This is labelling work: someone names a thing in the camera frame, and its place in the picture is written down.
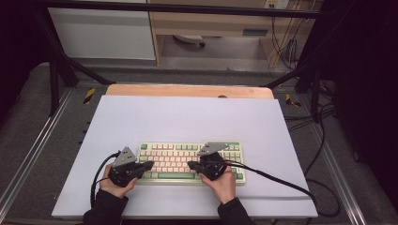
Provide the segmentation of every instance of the sleeve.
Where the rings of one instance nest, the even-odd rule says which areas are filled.
[[[224,225],[255,225],[238,198],[220,204],[218,213]]]
[[[84,225],[120,225],[121,216],[129,199],[119,199],[104,191],[97,192],[94,208],[85,212]]]

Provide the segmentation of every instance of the keyboard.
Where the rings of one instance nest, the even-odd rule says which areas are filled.
[[[243,163],[240,142],[227,143],[228,147],[218,151],[226,159]],[[200,185],[202,179],[195,170],[191,170],[188,161],[199,161],[197,152],[204,143],[195,142],[142,142],[138,149],[138,162],[154,161],[151,171],[145,172],[137,184],[143,185]],[[246,182],[245,171],[232,167],[237,185]]]

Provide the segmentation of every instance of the person's left hand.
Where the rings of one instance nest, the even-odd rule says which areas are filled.
[[[105,168],[105,173],[102,176],[102,179],[107,178],[109,175],[109,171],[111,170],[112,163],[108,164]],[[123,197],[126,195],[127,192],[132,190],[135,186],[135,183],[137,183],[138,178],[132,179],[126,187],[119,187],[115,185],[109,178],[101,180],[99,182],[99,188],[102,190],[109,192],[113,195],[115,195],[117,198],[123,199]]]

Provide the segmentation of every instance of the handheld controller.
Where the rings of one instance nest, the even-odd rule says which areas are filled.
[[[138,177],[141,179],[145,171],[150,171],[154,164],[153,161],[144,163],[135,162],[137,157],[128,147],[125,147],[120,155],[115,159],[111,170],[109,171],[109,179],[120,187],[125,187],[132,179]]]
[[[191,170],[202,173],[211,181],[217,180],[226,169],[226,165],[218,151],[226,147],[228,147],[226,143],[206,143],[197,154],[200,156],[200,161],[189,161],[188,166]]]

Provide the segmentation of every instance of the person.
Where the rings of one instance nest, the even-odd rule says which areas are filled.
[[[106,179],[111,166],[112,164],[109,164],[105,168],[102,180],[99,182],[95,205],[84,214],[84,225],[121,224],[121,215],[129,201],[125,195],[134,189],[138,179],[134,178],[126,187],[116,186],[110,179]],[[222,224],[255,225],[236,196],[236,178],[232,174],[231,167],[228,166],[224,174],[214,181],[210,181],[201,173],[199,175],[202,182],[211,188],[214,196],[220,202],[217,210]]]

